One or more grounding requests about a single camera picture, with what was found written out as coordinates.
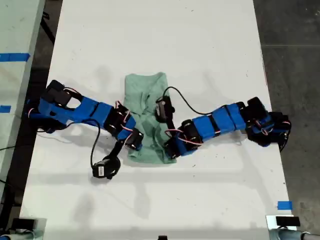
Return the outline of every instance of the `black cable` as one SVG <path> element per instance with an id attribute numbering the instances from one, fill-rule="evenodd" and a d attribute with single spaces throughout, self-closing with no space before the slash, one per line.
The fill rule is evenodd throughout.
<path id="1" fill-rule="evenodd" d="M 57 128 L 56 130 L 64 130 L 64 129 L 70 127 L 70 125 L 72 125 L 72 124 L 80 124 L 80 123 L 87 123 L 87 122 L 95 122 L 97 124 L 97 127 L 98 127 L 98 134 L 96 135 L 95 141 L 94 141 L 93 146 L 92 146 L 91 155 L 90 155 L 90 165 L 91 165 L 91 168 L 92 168 L 94 166 L 94 164 L 93 164 L 94 151 L 95 151 L 96 144 L 98 142 L 98 139 L 99 139 L 99 136 L 100 136 L 100 131 L 101 131 L 101 127 L 100 127 L 99 122 L 97 120 L 95 120 L 95 119 L 89 118 L 89 119 L 83 120 L 82 122 L 73 121 L 73 122 L 69 123 L 66 126 Z"/>
<path id="2" fill-rule="evenodd" d="M 101 129 L 100 129 L 99 122 L 97 120 L 95 120 L 95 119 L 89 118 L 89 119 L 86 119 L 86 120 L 84 120 L 82 122 L 85 123 L 85 122 L 90 122 L 90 121 L 91 122 L 95 122 L 97 124 L 97 127 L 98 127 L 98 134 L 96 135 L 96 138 L 95 138 L 94 143 L 92 145 L 92 150 L 91 150 L 91 155 L 90 155 L 90 165 L 91 165 L 91 168 L 93 168 L 94 167 L 94 163 L 93 163 L 94 151 L 95 151 L 96 144 L 97 144 L 99 136 L 100 136 L 100 130 Z"/>
<path id="3" fill-rule="evenodd" d="M 14 145 L 14 146 L 7 146 L 4 148 L 0 148 L 0 151 L 6 150 L 6 149 L 13 149 L 13 148 L 19 148 L 19 147 L 25 147 L 25 146 L 32 146 L 33 144 L 22 144 L 22 145 Z"/>
<path id="4" fill-rule="evenodd" d="M 285 146 L 287 145 L 287 142 L 288 142 L 288 139 L 289 139 L 289 136 L 290 136 L 290 132 L 291 132 L 291 129 L 289 129 L 289 131 L 287 132 L 286 139 L 285 139 L 283 145 L 280 147 L 280 153 L 285 148 Z"/>
<path id="5" fill-rule="evenodd" d="M 176 90 L 176 91 L 180 94 L 180 96 L 181 96 L 181 98 L 184 100 L 184 102 L 188 105 L 188 107 L 189 107 L 192 111 L 194 111 L 196 114 L 199 114 L 199 115 L 209 115 L 209 114 L 212 113 L 212 111 L 211 111 L 211 112 L 204 113 L 204 112 L 199 112 L 199 111 L 194 110 L 194 108 L 193 108 L 192 106 L 190 106 L 190 104 L 189 104 L 188 101 L 185 99 L 185 97 L 182 95 L 182 93 L 181 93 L 177 88 L 175 88 L 174 86 L 168 86 L 168 87 L 164 90 L 162 97 L 165 96 L 166 92 L 167 92 L 169 89 L 174 89 L 174 90 Z"/>
<path id="6" fill-rule="evenodd" d="M 10 183 L 8 183 L 7 181 L 4 181 L 4 180 L 1 180 L 1 179 L 0 179 L 0 182 L 3 183 L 3 184 L 5 184 L 5 185 L 8 185 L 9 187 L 11 187 L 11 188 L 13 188 L 13 189 L 17 189 L 17 190 L 20 190 L 20 191 L 24 191 L 22 188 L 17 187 L 17 186 L 13 186 L 13 185 L 11 185 Z"/>

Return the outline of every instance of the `red wire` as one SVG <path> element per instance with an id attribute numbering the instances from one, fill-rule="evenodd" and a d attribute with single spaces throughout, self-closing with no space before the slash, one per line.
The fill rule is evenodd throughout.
<path id="1" fill-rule="evenodd" d="M 184 133 L 184 131 L 180 130 L 180 129 L 167 129 L 164 131 L 165 134 L 168 136 L 168 137 L 172 137 L 171 135 L 168 134 L 168 132 L 179 132 L 179 133 Z M 178 137 L 179 140 L 183 141 L 183 142 L 186 142 L 186 143 L 189 143 L 189 144 L 194 144 L 194 145 L 199 145 L 201 146 L 202 143 L 199 143 L 199 142 L 194 142 L 194 141 L 189 141 L 189 140 L 186 140 L 186 139 L 183 139 L 181 137 Z"/>

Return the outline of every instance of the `white wire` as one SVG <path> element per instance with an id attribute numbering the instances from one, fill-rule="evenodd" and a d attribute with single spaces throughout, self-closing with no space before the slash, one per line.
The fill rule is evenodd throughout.
<path id="1" fill-rule="evenodd" d="M 31 111 L 32 110 L 34 110 L 35 108 L 33 107 L 33 108 L 31 108 L 29 111 L 28 111 L 28 119 L 30 118 L 30 113 L 31 113 Z"/>
<path id="2" fill-rule="evenodd" d="M 75 94 L 80 94 L 77 90 L 74 90 L 73 88 L 71 87 L 65 87 L 63 90 L 69 90 L 71 92 L 74 92 Z"/>
<path id="3" fill-rule="evenodd" d="M 132 130 L 132 129 L 127 128 L 127 127 L 123 126 L 122 124 L 121 124 L 121 127 L 122 127 L 123 129 L 127 130 L 127 131 L 133 132 L 133 130 Z"/>
<path id="4" fill-rule="evenodd" d="M 199 146 L 202 145 L 202 143 L 185 140 L 185 139 L 183 139 L 183 138 L 181 138 L 181 137 L 178 137 L 178 139 L 181 140 L 181 141 L 184 141 L 184 142 L 186 142 L 186 143 L 189 143 L 189 144 L 194 144 L 194 145 L 199 145 Z"/>
<path id="5" fill-rule="evenodd" d="M 165 130 L 164 131 L 164 133 L 168 136 L 168 137 L 172 137 L 172 135 L 170 134 L 168 134 L 168 132 L 179 132 L 179 133 L 184 133 L 182 130 L 180 130 L 180 129 L 167 129 L 167 130 Z"/>
<path id="6" fill-rule="evenodd" d="M 168 136 L 168 137 L 172 137 L 171 135 L 168 134 L 168 132 L 179 132 L 179 133 L 184 133 L 184 131 L 180 130 L 180 129 L 167 129 L 164 131 L 164 133 Z M 201 146 L 202 143 L 199 143 L 199 142 L 194 142 L 194 141 L 189 141 L 189 140 L 186 140 L 186 139 L 183 139 L 181 137 L 178 137 L 179 140 L 183 141 L 183 142 L 186 142 L 186 143 L 189 143 L 189 144 L 194 144 L 194 145 L 199 145 Z"/>
<path id="7" fill-rule="evenodd" d="M 132 133 L 130 133 L 130 135 L 125 139 L 123 145 L 126 145 L 127 140 L 132 136 Z"/>

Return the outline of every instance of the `cable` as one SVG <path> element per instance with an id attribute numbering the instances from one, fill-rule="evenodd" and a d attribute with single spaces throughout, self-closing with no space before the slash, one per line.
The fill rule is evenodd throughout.
<path id="1" fill-rule="evenodd" d="M 28 119 L 30 118 L 30 113 L 31 113 L 31 111 L 32 110 L 34 110 L 35 108 L 33 107 L 33 108 L 31 108 L 29 111 L 28 111 Z"/>
<path id="2" fill-rule="evenodd" d="M 174 89 L 174 90 L 176 90 L 176 91 L 180 94 L 180 96 L 181 96 L 181 98 L 184 100 L 184 102 L 188 105 L 188 107 L 189 107 L 192 111 L 194 111 L 196 114 L 199 114 L 199 115 L 209 115 L 209 114 L 212 113 L 212 111 L 211 111 L 211 112 L 207 112 L 207 113 L 203 113 L 203 112 L 196 111 L 192 106 L 190 106 L 190 104 L 189 104 L 188 101 L 185 99 L 185 97 L 182 95 L 182 93 L 181 93 L 177 88 L 175 88 L 174 86 L 168 86 L 168 87 L 164 90 L 163 95 L 162 95 L 162 98 L 165 96 L 166 92 L 167 92 L 169 89 Z"/>
<path id="3" fill-rule="evenodd" d="M 77 90 L 73 89 L 72 87 L 65 87 L 63 90 L 69 90 L 69 91 L 72 91 L 76 94 L 80 94 L 80 92 L 78 92 Z"/>
<path id="4" fill-rule="evenodd" d="M 93 143 L 93 146 L 92 146 L 92 150 L 91 150 L 91 155 L 90 155 L 90 165 L 91 165 L 91 168 L 94 167 L 94 163 L 93 163 L 93 158 L 94 158 L 94 151 L 95 151 L 95 148 L 96 148 L 96 144 L 98 142 L 98 139 L 99 139 L 99 136 L 100 136 L 100 124 L 97 120 L 95 119 L 92 119 L 92 118 L 89 118 L 89 119 L 86 119 L 86 120 L 83 120 L 82 122 L 85 123 L 85 122 L 95 122 L 97 124 L 97 127 L 98 127 L 98 134 L 96 135 L 96 138 L 94 140 L 94 143 Z"/>
<path id="5" fill-rule="evenodd" d="M 10 183 L 8 183 L 7 181 L 1 180 L 1 179 L 0 179 L 0 183 L 3 183 L 3 184 L 5 184 L 5 185 L 8 185 L 9 187 L 11 187 L 11 188 L 13 188 L 13 189 L 17 189 L 17 190 L 20 190 L 20 191 L 24 191 L 22 188 L 17 187 L 17 186 L 13 186 L 13 185 L 11 185 Z"/>
<path id="6" fill-rule="evenodd" d="M 122 127 L 123 129 L 127 130 L 127 131 L 133 132 L 133 130 L 132 130 L 132 129 L 127 128 L 127 127 L 123 126 L 122 124 L 121 124 L 121 127 Z"/>
<path id="7" fill-rule="evenodd" d="M 285 146 L 287 145 L 287 142 L 288 142 L 288 139 L 289 139 L 289 136 L 290 136 L 290 133 L 291 133 L 291 122 L 290 121 L 283 121 L 282 123 L 284 124 L 289 124 L 290 125 L 290 129 L 288 130 L 286 134 L 286 138 L 284 140 L 284 143 L 282 144 L 282 146 L 280 147 L 280 152 L 285 148 Z"/>
<path id="8" fill-rule="evenodd" d="M 172 137 L 172 135 L 170 134 L 168 134 L 169 132 L 179 132 L 179 133 L 184 133 L 182 130 L 180 130 L 180 129 L 167 129 L 167 130 L 165 130 L 164 131 L 164 133 L 168 136 L 168 137 Z"/>
<path id="9" fill-rule="evenodd" d="M 0 148 L 0 151 L 6 150 L 6 149 L 13 149 L 13 148 L 19 148 L 19 147 L 25 147 L 25 146 L 32 146 L 33 144 L 23 144 L 23 145 L 14 145 L 14 146 L 7 146 L 4 148 Z"/>
<path id="10" fill-rule="evenodd" d="M 184 133 L 184 132 L 183 132 L 182 130 L 180 130 L 180 129 L 168 129 L 168 130 L 165 130 L 165 131 L 164 131 L 164 133 L 165 133 L 168 137 L 172 137 L 171 135 L 168 134 L 169 132 L 179 132 L 179 133 L 182 133 L 182 134 Z M 181 138 L 181 137 L 178 137 L 178 139 L 181 140 L 181 141 L 183 141 L 183 142 L 189 143 L 189 144 L 194 144 L 194 145 L 199 145 L 199 146 L 202 145 L 202 143 L 200 143 L 200 142 L 189 141 L 189 140 L 183 139 L 183 138 Z"/>

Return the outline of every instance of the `green towel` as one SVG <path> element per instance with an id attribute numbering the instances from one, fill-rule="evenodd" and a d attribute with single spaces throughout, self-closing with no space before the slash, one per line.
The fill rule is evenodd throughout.
<path id="1" fill-rule="evenodd" d="M 149 164 L 172 164 L 175 159 L 166 156 L 163 145 L 169 139 L 167 125 L 155 117 L 156 100 L 168 87 L 167 76 L 159 72 L 151 76 L 130 74 L 125 77 L 124 106 L 131 111 L 135 127 L 144 134 L 140 151 L 129 150 L 132 161 Z"/>

